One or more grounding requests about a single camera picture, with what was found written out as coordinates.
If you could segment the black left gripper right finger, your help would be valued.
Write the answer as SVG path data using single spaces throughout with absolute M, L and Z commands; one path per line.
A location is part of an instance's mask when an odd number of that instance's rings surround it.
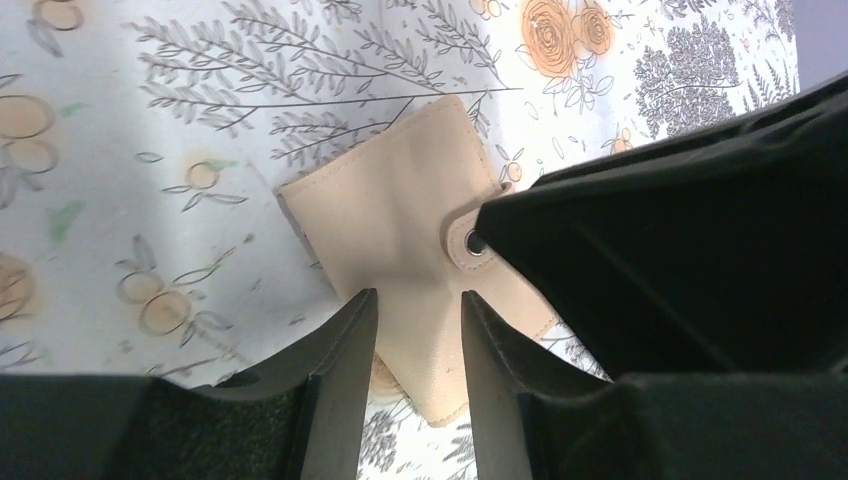
M 478 293 L 461 330 L 482 479 L 843 479 L 843 374 L 594 377 Z

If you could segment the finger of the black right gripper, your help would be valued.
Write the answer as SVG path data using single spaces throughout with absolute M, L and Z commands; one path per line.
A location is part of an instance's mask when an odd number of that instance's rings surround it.
M 847 78 L 547 174 L 477 234 L 611 377 L 847 369 Z

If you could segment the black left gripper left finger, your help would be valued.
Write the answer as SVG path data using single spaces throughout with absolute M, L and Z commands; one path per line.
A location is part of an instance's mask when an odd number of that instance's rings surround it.
M 152 376 L 5 375 L 5 479 L 353 479 L 378 294 L 215 386 Z

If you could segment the tan leather card holder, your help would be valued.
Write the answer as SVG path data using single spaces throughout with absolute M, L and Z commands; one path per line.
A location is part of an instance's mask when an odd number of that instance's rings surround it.
M 433 427 L 468 408 L 464 292 L 533 339 L 556 321 L 544 297 L 476 237 L 481 206 L 511 191 L 454 95 L 280 190 L 337 294 L 377 291 L 376 355 Z

